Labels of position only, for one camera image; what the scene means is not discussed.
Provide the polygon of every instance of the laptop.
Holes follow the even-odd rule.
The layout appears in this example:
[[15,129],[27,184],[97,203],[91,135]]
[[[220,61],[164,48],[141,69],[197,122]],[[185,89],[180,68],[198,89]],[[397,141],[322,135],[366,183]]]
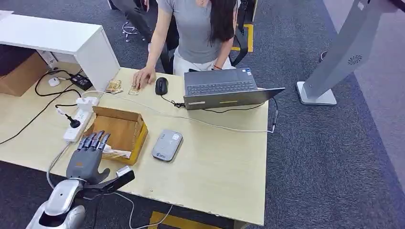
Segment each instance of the laptop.
[[261,104],[285,88],[258,89],[249,68],[184,74],[187,110]]

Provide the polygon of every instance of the power strip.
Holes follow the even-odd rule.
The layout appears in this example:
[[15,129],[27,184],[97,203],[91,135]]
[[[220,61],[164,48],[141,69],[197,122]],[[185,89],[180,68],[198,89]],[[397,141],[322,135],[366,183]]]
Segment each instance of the power strip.
[[69,127],[65,134],[64,140],[66,142],[77,142],[82,135],[84,129],[86,128],[90,117],[93,113],[92,109],[89,109],[90,106],[97,106],[98,105],[98,98],[96,97],[86,97],[86,98],[78,98],[76,103],[79,106],[79,111],[77,111],[75,117],[73,119],[80,121],[80,126],[78,128]]

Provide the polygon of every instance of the white cable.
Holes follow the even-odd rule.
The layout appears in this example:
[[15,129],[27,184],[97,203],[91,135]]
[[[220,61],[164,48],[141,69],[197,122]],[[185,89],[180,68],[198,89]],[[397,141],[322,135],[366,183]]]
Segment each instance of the white cable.
[[[108,196],[108,195],[111,195],[111,194],[116,194],[116,195],[118,195],[118,196],[120,196],[120,197],[122,197],[122,198],[128,200],[129,202],[131,202],[131,204],[132,204],[132,210],[131,210],[131,215],[129,216],[129,228],[131,228],[131,229],[142,229],[142,228],[147,228],[147,227],[152,227],[152,226],[159,225],[159,224],[161,224],[161,223],[166,219],[166,217],[170,214],[171,209],[173,208],[173,205],[171,205],[169,211],[166,213],[166,215],[162,218],[161,221],[159,221],[159,222],[157,222],[157,223],[145,225],[145,226],[142,226],[142,227],[138,227],[138,228],[133,228],[133,227],[131,226],[131,222],[132,222],[132,214],[134,214],[134,208],[135,208],[134,202],[133,202],[132,200],[130,200],[129,198],[125,197],[124,195],[121,195],[121,194],[119,194],[119,193],[117,193],[117,192],[108,193],[108,194],[103,194],[103,195],[104,195],[104,196]],[[87,199],[88,199],[88,200],[93,200],[93,199],[95,199],[95,198],[97,198],[97,197],[99,197],[99,196],[101,196],[101,195],[102,195],[102,194],[99,194],[99,195],[96,195],[96,196],[93,197],[93,198],[87,198]]]
[[138,104],[138,105],[141,105],[141,106],[143,106],[143,107],[145,107],[145,108],[148,108],[148,109],[150,109],[150,110],[152,110],[152,111],[154,111],[154,112],[156,112],[156,113],[158,113],[158,114],[160,114],[160,115],[162,115],[162,116],[171,117],[171,118],[183,118],[183,119],[193,120],[193,121],[196,121],[196,122],[199,122],[199,123],[202,123],[202,124],[205,124],[205,125],[209,125],[209,126],[212,126],[212,127],[220,128],[220,129],[231,130],[231,131],[237,131],[237,132],[245,132],[245,133],[260,133],[260,132],[273,133],[273,132],[274,132],[274,130],[271,130],[271,131],[270,131],[270,130],[240,130],[240,129],[234,129],[234,128],[230,128],[230,127],[226,127],[226,126],[213,125],[213,124],[206,123],[206,122],[204,122],[204,121],[201,121],[201,120],[198,120],[198,119],[194,119],[194,118],[188,118],[188,117],[184,117],[184,116],[177,116],[177,115],[166,114],[166,113],[164,113],[164,112],[160,112],[160,111],[155,110],[155,109],[153,109],[153,108],[151,108],[151,107],[148,107],[148,106],[146,106],[146,105],[144,105],[144,104],[138,103],[138,102],[136,102],[136,101],[134,101],[134,100],[127,99],[127,98],[122,98],[122,97],[119,97],[119,96],[117,96],[117,95],[115,95],[115,94],[110,94],[110,93],[106,93],[106,92],[102,92],[102,91],[88,91],[88,92],[84,92],[84,93],[82,93],[82,97],[83,97],[84,94],[86,94],[86,93],[91,93],[91,92],[98,92],[98,93],[108,94],[108,95],[117,97],[117,98],[122,99],[122,100],[131,101],[131,102],[136,103],[136,104]]
[[48,170],[46,171],[46,179],[48,180],[48,184],[49,186],[51,186],[52,189],[55,188],[55,186],[52,184],[51,178],[49,177],[49,174],[51,172],[51,169],[55,166],[56,162],[59,160],[59,158],[61,157],[61,155],[64,153],[64,151],[70,146],[70,143],[67,143],[66,146],[62,149],[62,151],[60,153],[58,153],[58,155],[56,155],[56,157],[52,160],[51,164],[49,165]]

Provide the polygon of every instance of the black mouse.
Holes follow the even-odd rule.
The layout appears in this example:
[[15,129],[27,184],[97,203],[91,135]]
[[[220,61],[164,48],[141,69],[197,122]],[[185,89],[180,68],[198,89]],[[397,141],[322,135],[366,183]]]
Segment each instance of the black mouse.
[[161,77],[156,80],[156,87],[155,87],[155,93],[158,95],[164,95],[167,93],[167,88],[169,86],[169,82],[167,81],[166,78]]

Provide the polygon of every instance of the cardboard box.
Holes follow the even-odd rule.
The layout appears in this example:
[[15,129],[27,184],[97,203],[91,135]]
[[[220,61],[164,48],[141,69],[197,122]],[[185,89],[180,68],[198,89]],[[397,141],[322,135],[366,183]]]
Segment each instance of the cardboard box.
[[104,130],[105,134],[111,134],[107,141],[113,149],[130,151],[129,158],[110,158],[127,165],[134,165],[148,135],[148,128],[142,119],[142,115],[129,111],[121,111],[112,108],[93,106],[96,119],[84,132],[84,136]]
[[34,52],[8,75],[0,76],[0,93],[22,96],[47,70],[48,65]]

